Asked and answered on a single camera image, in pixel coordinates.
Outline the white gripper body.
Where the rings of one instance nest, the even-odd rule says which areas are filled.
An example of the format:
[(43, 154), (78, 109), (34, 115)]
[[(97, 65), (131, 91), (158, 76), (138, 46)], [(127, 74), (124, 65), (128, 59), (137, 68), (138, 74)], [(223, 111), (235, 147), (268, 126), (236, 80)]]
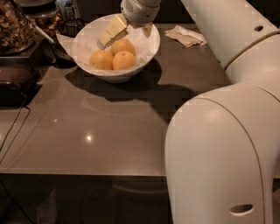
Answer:
[(121, 12), (134, 27), (151, 23), (160, 9), (161, 0), (122, 0)]

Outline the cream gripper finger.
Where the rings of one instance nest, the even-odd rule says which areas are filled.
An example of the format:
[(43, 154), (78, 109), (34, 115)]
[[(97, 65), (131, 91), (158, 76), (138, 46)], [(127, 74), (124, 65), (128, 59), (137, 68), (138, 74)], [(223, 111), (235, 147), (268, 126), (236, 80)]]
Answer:
[(152, 23), (148, 23), (144, 28), (143, 28), (143, 34), (145, 37), (149, 37), (151, 35), (151, 30), (152, 30)]
[(98, 37), (98, 46), (105, 49), (119, 39), (128, 27), (128, 21), (123, 14), (114, 15)]

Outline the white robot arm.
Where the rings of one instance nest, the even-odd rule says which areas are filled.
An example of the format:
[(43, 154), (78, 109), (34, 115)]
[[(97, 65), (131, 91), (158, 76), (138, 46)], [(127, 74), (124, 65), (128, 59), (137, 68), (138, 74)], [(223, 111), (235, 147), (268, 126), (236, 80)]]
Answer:
[(279, 30), (247, 0), (181, 0), (230, 81), (171, 119), (173, 224), (273, 224), (280, 151)]

